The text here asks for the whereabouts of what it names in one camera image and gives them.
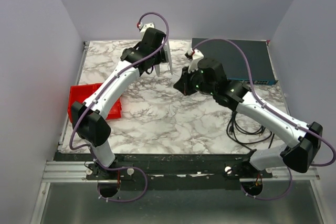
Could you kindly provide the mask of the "white cable spool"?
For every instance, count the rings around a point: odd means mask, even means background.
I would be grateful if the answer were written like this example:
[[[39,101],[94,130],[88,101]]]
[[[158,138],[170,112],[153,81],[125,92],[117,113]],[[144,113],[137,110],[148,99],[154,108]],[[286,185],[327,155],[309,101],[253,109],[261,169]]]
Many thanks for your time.
[[[157,76],[160,75],[160,64],[167,63],[169,67],[169,71],[173,74],[173,66],[172,66],[172,59],[171,59],[171,50],[169,42],[166,42],[163,48],[155,55],[155,73]]]

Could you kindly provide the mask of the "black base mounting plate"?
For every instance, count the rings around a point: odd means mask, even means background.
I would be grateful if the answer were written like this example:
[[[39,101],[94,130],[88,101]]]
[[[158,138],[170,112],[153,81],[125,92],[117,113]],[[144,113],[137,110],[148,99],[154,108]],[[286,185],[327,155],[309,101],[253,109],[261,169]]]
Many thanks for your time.
[[[273,179],[288,179],[286,168],[257,171],[248,154],[118,154],[111,170],[100,167],[89,154],[56,153],[61,165],[80,165],[83,182],[97,183],[104,195],[119,191],[147,190],[239,190],[261,192]]]

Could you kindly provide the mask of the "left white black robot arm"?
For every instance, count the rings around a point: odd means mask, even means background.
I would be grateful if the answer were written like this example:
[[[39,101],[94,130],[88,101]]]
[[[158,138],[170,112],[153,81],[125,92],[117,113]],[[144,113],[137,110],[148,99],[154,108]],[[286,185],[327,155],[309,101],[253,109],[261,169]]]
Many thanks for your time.
[[[107,116],[130,84],[144,73],[160,71],[161,63],[170,63],[166,33],[147,23],[140,29],[141,40],[123,51],[120,61],[107,80],[83,102],[71,105],[73,134],[78,134],[101,166],[110,167],[115,160],[108,138],[111,127]]]

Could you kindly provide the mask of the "red plastic bin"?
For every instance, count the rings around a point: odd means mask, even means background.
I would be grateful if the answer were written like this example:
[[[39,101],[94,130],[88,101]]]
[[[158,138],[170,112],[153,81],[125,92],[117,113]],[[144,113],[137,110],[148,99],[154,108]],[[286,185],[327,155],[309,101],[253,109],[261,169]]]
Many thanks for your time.
[[[85,84],[85,85],[77,85],[71,86],[69,92],[69,101],[68,101],[68,116],[70,122],[72,122],[71,117],[71,106],[75,101],[83,103],[83,101],[88,98],[90,95],[95,93],[98,88],[102,85],[102,83],[95,84]],[[110,112],[108,113],[107,120],[119,119],[121,118],[122,104],[120,99],[117,99],[115,104],[112,106]]]

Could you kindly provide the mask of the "blue network switch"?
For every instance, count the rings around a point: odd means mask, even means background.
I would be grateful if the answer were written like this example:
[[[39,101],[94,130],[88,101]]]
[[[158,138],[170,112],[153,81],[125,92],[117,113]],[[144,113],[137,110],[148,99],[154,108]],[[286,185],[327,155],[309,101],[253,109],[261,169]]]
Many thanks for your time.
[[[265,41],[233,40],[248,59],[254,84],[274,85],[278,82],[272,69]],[[209,41],[197,47],[205,58],[215,59],[223,65],[229,80],[249,82],[244,58],[238,49],[225,41]]]

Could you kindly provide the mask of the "aluminium extrusion rail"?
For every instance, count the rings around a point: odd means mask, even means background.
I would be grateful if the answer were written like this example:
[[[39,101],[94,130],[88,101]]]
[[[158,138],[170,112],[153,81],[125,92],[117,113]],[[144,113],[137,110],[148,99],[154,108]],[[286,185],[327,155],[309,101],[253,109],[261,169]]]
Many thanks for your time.
[[[80,183],[86,182],[84,162],[47,162],[42,182],[44,183]]]

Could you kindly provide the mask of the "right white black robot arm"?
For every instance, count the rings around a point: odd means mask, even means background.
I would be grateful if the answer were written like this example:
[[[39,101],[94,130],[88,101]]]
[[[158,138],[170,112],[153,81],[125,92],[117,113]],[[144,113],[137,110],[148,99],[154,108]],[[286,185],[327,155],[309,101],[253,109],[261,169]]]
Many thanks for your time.
[[[183,67],[173,87],[184,95],[211,95],[219,105],[253,119],[284,142],[282,146],[250,151],[239,166],[240,171],[287,166],[306,173],[320,149],[323,127],[319,123],[294,119],[254,94],[250,87],[228,80],[222,64],[216,60],[193,60]]]

